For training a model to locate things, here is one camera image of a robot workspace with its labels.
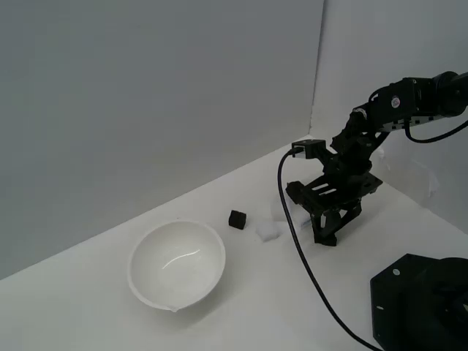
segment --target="white wall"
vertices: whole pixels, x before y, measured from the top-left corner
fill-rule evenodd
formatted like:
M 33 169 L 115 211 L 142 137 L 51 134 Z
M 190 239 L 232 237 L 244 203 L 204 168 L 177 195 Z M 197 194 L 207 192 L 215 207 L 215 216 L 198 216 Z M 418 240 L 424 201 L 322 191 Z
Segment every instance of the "white wall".
M 322 0 L 3 0 L 0 278 L 305 135 L 321 17 Z
M 326 1 L 311 133 L 338 134 L 353 107 L 403 77 L 467 72 L 467 13 L 465 0 Z M 438 135 L 467 117 L 414 128 L 413 135 Z M 394 132 L 382 145 L 385 159 L 374 157 L 373 172 L 468 233 L 467 140 L 465 130 L 418 145 Z

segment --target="small block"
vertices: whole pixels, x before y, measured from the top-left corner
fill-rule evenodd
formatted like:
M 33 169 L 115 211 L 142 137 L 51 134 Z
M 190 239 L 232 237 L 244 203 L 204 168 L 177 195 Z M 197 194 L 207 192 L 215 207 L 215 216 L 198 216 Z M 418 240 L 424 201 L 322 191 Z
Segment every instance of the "small block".
M 229 226 L 242 230 L 246 226 L 246 220 L 245 213 L 232 210 L 229 216 Z

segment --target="white table surface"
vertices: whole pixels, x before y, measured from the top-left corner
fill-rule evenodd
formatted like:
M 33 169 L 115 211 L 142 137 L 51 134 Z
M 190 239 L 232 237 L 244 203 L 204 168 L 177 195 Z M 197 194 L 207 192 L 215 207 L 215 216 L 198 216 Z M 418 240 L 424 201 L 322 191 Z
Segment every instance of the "white table surface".
M 290 235 L 262 243 L 254 224 L 271 216 L 276 169 L 287 147 L 0 281 L 0 350 L 364 350 L 335 323 Z M 318 161 L 288 159 L 284 184 L 321 174 Z M 244 231 L 227 226 L 246 212 Z M 138 238 L 161 221 L 190 218 L 226 247 L 219 285 L 177 313 L 151 309 L 130 292 L 126 265 Z M 301 242 L 341 318 L 371 334 L 369 280 L 406 253 L 468 257 L 468 235 L 383 184 L 335 248 Z

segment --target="black cable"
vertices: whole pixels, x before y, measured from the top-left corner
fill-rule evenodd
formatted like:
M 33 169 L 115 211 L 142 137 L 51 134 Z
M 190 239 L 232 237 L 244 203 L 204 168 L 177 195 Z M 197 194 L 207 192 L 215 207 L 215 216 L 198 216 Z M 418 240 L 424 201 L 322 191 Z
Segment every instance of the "black cable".
M 301 248 L 301 244 L 299 243 L 299 239 L 298 239 L 298 236 L 297 234 L 295 233 L 295 229 L 294 229 L 294 224 L 293 224 L 293 221 L 291 220 L 291 215 L 290 215 L 290 212 L 289 210 L 287 209 L 287 205 L 286 205 L 286 200 L 284 199 L 284 192 L 283 192 L 283 186 L 282 186 L 282 180 L 281 180 L 281 176 L 282 176 L 282 170 L 283 170 L 283 164 L 284 164 L 284 161 L 286 161 L 286 158 L 288 156 L 291 156 L 293 154 L 296 154 L 300 151 L 302 151 L 303 149 L 302 148 L 292 148 L 291 150 L 289 150 L 282 158 L 281 158 L 281 161 L 279 162 L 279 166 L 278 166 L 278 190 L 279 190 L 279 197 L 281 199 L 281 204 L 283 205 L 283 209 L 284 209 L 284 214 L 286 215 L 286 220 L 287 220 L 287 223 L 288 225 L 290 226 L 290 230 L 291 230 L 291 234 L 292 234 L 292 239 L 294 240 L 294 244 L 295 244 L 295 247 L 296 249 L 298 250 L 298 253 L 299 253 L 299 257 L 301 258 L 301 261 L 302 263 L 304 264 L 304 267 L 306 268 L 306 271 L 307 271 L 307 274 L 309 275 L 310 279 L 312 280 L 312 283 L 314 283 L 314 286 L 315 286 L 315 289 L 317 289 L 317 292 L 319 293 L 323 303 L 325 304 L 325 306 L 327 307 L 327 310 L 330 312 L 330 314 L 333 316 L 333 318 L 335 319 L 335 321 L 337 321 L 338 324 L 340 324 L 340 326 L 344 329 L 344 331 L 346 331 L 348 333 L 349 336 L 351 336 L 354 340 L 356 340 L 357 342 L 359 342 L 360 344 L 362 344 L 363 346 L 369 348 L 370 350 L 373 350 L 373 351 L 382 351 L 381 349 L 371 345 L 370 343 L 368 343 L 367 341 L 361 339 L 359 336 L 357 336 L 356 334 L 354 334 L 347 326 L 346 324 L 344 324 L 344 322 L 338 317 L 338 315 L 335 313 L 335 311 L 333 310 L 333 308 L 331 307 L 330 303 L 328 302 L 325 294 L 323 293 L 322 291 L 322 288 L 320 287 L 318 281 L 315 279 L 315 276 L 314 274 L 312 273 L 312 270 L 310 269 L 309 267 L 309 264 L 307 263 L 307 259 L 306 259 L 306 256 L 304 256 L 304 253 L 302 252 L 302 248 Z
M 452 135 L 460 132 L 462 129 L 468 127 L 468 121 L 463 122 L 460 124 L 458 127 L 453 128 L 449 132 L 446 132 L 442 135 L 438 135 L 436 137 L 430 137 L 429 139 L 415 139 L 411 135 L 410 131 L 410 123 L 408 121 L 404 122 L 404 134 L 407 136 L 408 139 L 410 139 L 413 143 L 419 143 L 419 144 L 429 144 L 429 143 L 435 143 L 436 141 L 440 141 L 442 139 L 445 139 L 447 137 L 451 137 Z

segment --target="black base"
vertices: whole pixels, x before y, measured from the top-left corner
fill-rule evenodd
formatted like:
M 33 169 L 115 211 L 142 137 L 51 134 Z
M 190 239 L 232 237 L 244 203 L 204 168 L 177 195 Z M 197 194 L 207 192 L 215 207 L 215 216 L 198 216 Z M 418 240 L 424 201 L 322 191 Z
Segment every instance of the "black base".
M 385 351 L 415 351 L 403 331 L 401 293 L 435 260 L 406 254 L 371 280 L 372 329 Z

